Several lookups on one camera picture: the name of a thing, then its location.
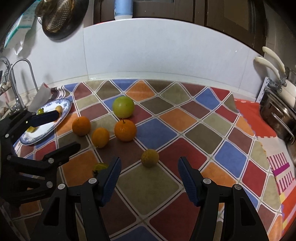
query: blue and white plate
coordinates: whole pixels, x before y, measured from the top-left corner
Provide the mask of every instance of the blue and white plate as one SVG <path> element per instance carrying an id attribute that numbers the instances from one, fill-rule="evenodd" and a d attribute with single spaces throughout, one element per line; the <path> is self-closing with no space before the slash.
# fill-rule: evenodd
<path id="1" fill-rule="evenodd" d="M 39 126 L 33 133 L 25 131 L 25 133 L 20 137 L 20 142 L 24 145 L 32 145 L 51 133 L 62 122 L 62 120 L 65 119 L 71 109 L 72 103 L 68 99 L 57 99 L 41 107 L 44 109 L 44 112 L 49 112 L 55 110 L 55 108 L 59 105 L 63 107 L 63 113 L 57 122 L 50 122 Z"/>

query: blue bottle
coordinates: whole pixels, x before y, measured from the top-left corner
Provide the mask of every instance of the blue bottle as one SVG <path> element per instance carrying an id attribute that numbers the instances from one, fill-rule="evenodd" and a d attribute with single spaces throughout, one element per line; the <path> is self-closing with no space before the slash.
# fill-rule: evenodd
<path id="1" fill-rule="evenodd" d="M 114 18 L 115 20 L 133 17 L 133 0 L 115 0 Z"/>

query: cabinet door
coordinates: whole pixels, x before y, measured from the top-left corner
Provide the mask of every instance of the cabinet door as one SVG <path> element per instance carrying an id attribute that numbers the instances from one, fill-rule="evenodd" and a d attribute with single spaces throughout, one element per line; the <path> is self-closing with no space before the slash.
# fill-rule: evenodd
<path id="1" fill-rule="evenodd" d="M 223 32 L 263 54 L 266 16 L 262 0 L 206 0 L 205 26 Z"/>
<path id="2" fill-rule="evenodd" d="M 194 2 L 195 0 L 134 0 L 133 18 L 169 18 L 192 23 Z M 94 20 L 95 23 L 114 20 L 114 0 L 102 0 L 100 8 L 95 8 Z"/>

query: small round fruit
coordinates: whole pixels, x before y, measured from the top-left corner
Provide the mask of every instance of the small round fruit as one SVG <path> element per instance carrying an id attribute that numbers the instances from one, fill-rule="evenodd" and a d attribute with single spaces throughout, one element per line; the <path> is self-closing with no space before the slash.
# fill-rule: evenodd
<path id="1" fill-rule="evenodd" d="M 30 126 L 30 127 L 27 129 L 27 132 L 29 132 L 29 133 L 33 133 L 35 130 L 36 130 L 36 127 L 32 127 L 32 126 Z"/>
<path id="2" fill-rule="evenodd" d="M 43 114 L 44 113 L 44 109 L 40 108 L 39 110 L 37 110 L 37 114 Z"/>
<path id="3" fill-rule="evenodd" d="M 120 96 L 112 105 L 114 114 L 120 119 L 129 118 L 135 109 L 135 104 L 130 97 Z"/>
<path id="4" fill-rule="evenodd" d="M 97 128 L 92 134 L 91 141 L 95 147 L 103 148 L 110 138 L 109 131 L 105 128 Z"/>
<path id="5" fill-rule="evenodd" d="M 143 166 L 148 168 L 155 166 L 158 163 L 158 160 L 159 160 L 159 155 L 157 151 L 153 149 L 148 149 L 144 151 L 141 156 L 141 162 Z"/>
<path id="6" fill-rule="evenodd" d="M 78 117 L 72 123 L 72 130 L 80 137 L 85 136 L 91 130 L 91 122 L 85 116 Z"/>
<path id="7" fill-rule="evenodd" d="M 120 120 L 114 127 L 115 136 L 125 142 L 132 141 L 137 134 L 137 127 L 131 120 Z"/>
<path id="8" fill-rule="evenodd" d="M 107 169 L 108 166 L 109 165 L 106 164 L 106 163 L 98 163 L 98 164 L 96 164 L 94 166 L 94 169 L 93 169 L 93 176 L 96 177 L 100 170 Z"/>
<path id="9" fill-rule="evenodd" d="M 60 105 L 58 105 L 55 110 L 58 111 L 58 113 L 62 114 L 63 113 L 63 107 L 61 107 Z"/>

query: faucet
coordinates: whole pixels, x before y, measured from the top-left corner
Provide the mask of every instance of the faucet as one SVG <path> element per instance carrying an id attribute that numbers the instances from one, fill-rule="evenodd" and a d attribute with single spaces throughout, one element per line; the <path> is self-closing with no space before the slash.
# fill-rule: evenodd
<path id="1" fill-rule="evenodd" d="M 19 111 L 19 110 L 22 110 L 25 108 L 25 105 L 24 105 L 24 102 L 22 100 L 22 98 L 20 97 L 20 94 L 18 93 L 17 91 L 17 85 L 16 85 L 16 81 L 15 81 L 15 75 L 14 75 L 14 72 L 13 72 L 13 67 L 16 63 L 20 62 L 20 61 L 25 61 L 28 63 L 29 67 L 30 67 L 30 71 L 31 71 L 31 75 L 32 75 L 32 79 L 33 79 L 33 82 L 34 82 L 34 85 L 35 85 L 35 89 L 38 91 L 38 87 L 37 87 L 37 84 L 36 84 L 36 80 L 35 80 L 35 77 L 34 77 L 34 74 L 33 74 L 33 69 L 32 69 L 32 65 L 30 63 L 29 60 L 27 60 L 26 58 L 21 58 L 21 59 L 18 59 L 17 61 L 14 62 L 13 65 L 10 65 L 10 62 L 8 61 L 8 59 L 4 56 L 0 57 L 0 61 L 3 62 L 6 67 L 7 67 L 7 70 L 8 70 L 8 80 L 10 80 L 11 82 L 11 87 L 12 87 L 12 90 L 13 90 L 13 93 L 15 95 L 15 105 L 12 106 L 12 107 L 9 107 L 11 113 L 14 113 L 16 111 Z"/>

